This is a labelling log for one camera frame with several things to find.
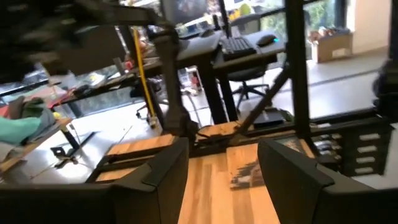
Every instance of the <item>monitor back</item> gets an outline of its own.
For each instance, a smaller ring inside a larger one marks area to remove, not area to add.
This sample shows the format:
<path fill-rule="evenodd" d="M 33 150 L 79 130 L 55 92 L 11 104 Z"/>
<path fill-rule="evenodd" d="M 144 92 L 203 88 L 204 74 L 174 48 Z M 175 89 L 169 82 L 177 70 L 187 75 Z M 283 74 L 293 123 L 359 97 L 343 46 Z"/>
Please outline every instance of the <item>monitor back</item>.
<path fill-rule="evenodd" d="M 111 66 L 114 58 L 124 60 L 126 51 L 114 26 L 90 27 L 79 33 L 78 38 L 81 47 L 58 51 L 62 67 L 75 75 Z"/>

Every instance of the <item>wooden desk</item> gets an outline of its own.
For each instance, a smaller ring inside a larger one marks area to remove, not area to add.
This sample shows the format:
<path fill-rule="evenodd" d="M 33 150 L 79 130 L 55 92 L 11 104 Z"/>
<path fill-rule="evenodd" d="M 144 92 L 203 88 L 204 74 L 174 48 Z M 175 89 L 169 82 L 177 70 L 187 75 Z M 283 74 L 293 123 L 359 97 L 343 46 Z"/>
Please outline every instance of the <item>wooden desk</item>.
<path fill-rule="evenodd" d="M 229 134 L 237 123 L 226 123 L 204 129 L 203 134 Z M 275 133 L 278 136 L 286 133 Z M 120 154 L 157 146 L 166 146 L 172 136 L 114 146 L 108 154 Z M 310 149 L 302 143 L 303 149 L 313 157 Z M 231 147 L 227 153 L 190 159 L 188 180 L 185 187 L 179 223 L 235 223 L 278 224 L 279 220 L 265 186 L 243 190 L 231 190 L 231 170 L 235 169 L 247 157 L 257 157 L 257 144 Z M 97 180 L 112 180 L 123 177 L 134 168 L 102 173 Z"/>
<path fill-rule="evenodd" d="M 57 133 L 59 130 L 62 128 L 65 128 L 72 119 L 70 118 L 65 118 L 57 121 L 59 123 L 59 128 L 55 128 L 54 130 L 51 130 L 49 133 L 47 133 L 46 136 L 36 140 L 35 142 L 32 142 L 26 146 L 24 146 L 24 152 L 22 153 L 21 156 L 19 157 L 13 157 L 8 159 L 7 161 L 4 161 L 0 163 L 0 172 L 5 172 L 8 169 L 10 169 L 12 166 L 17 164 L 23 157 L 28 155 L 30 152 L 32 152 L 34 149 L 36 149 L 39 145 L 41 145 L 43 142 L 45 142 L 47 139 L 49 139 L 51 136 L 53 136 L 55 133 Z"/>

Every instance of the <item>computer mouse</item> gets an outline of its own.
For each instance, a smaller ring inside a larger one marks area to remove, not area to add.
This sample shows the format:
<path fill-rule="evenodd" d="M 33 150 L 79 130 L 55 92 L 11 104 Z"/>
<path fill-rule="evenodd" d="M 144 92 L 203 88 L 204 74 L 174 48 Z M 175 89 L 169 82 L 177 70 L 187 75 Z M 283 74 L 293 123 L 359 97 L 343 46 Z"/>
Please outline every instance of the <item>computer mouse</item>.
<path fill-rule="evenodd" d="M 200 37 L 208 37 L 214 34 L 212 29 L 207 29 L 200 34 Z"/>
<path fill-rule="evenodd" d="M 274 43 L 276 39 L 277 39 L 277 37 L 275 35 L 269 34 L 269 35 L 265 35 L 265 36 L 261 37 L 257 41 L 256 44 L 259 47 L 264 47 L 264 46 L 267 46 L 267 45 L 270 45 L 270 44 Z"/>

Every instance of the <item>yellow pole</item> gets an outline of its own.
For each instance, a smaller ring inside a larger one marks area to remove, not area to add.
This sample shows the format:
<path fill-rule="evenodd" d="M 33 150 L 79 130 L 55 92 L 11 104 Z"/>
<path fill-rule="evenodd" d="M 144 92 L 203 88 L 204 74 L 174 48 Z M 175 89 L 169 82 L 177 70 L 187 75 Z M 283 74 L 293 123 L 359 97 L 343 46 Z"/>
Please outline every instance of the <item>yellow pole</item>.
<path fill-rule="evenodd" d="M 133 34 L 134 34 L 134 43 L 136 45 L 136 52 L 137 52 L 138 71 L 139 71 L 139 75 L 140 75 L 140 78 L 141 78 L 142 86 L 144 87 L 144 93 L 145 93 L 145 96 L 147 98 L 150 116 L 151 116 L 152 119 L 154 119 L 155 118 L 155 110 L 154 110 L 154 105 L 152 104 L 152 100 L 151 100 L 150 95 L 149 95 L 149 90 L 148 90 L 147 82 L 146 82 L 146 79 L 145 79 L 144 66 L 142 64 L 142 57 L 141 57 L 141 50 L 139 48 L 139 46 L 140 46 L 139 41 L 140 40 L 138 39 L 138 36 L 137 36 L 137 30 L 133 29 Z"/>

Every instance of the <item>wooden shelf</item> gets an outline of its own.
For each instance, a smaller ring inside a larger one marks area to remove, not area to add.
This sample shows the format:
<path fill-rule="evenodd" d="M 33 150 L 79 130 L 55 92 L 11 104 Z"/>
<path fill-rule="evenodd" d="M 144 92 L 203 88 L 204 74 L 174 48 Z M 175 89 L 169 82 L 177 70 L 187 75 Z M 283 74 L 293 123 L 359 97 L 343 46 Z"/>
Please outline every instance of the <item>wooden shelf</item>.
<path fill-rule="evenodd" d="M 46 136 L 38 139 L 37 141 L 24 146 L 24 152 L 22 153 L 21 156 L 13 157 L 13 158 L 8 159 L 7 161 L 0 163 L 0 172 L 5 172 L 5 171 L 9 170 L 12 166 L 17 164 L 22 158 L 24 158 L 26 155 L 28 155 L 30 152 L 32 152 L 34 149 L 36 149 L 39 145 L 41 145 L 43 142 L 45 142 L 47 139 L 49 139 L 51 136 L 53 136 L 59 130 L 61 130 L 62 128 L 66 128 L 66 126 L 71 121 L 72 121 L 72 119 L 70 119 L 70 118 L 65 118 L 65 119 L 61 119 L 61 120 L 57 121 L 59 124 L 58 128 L 51 130 L 49 133 L 47 133 Z"/>

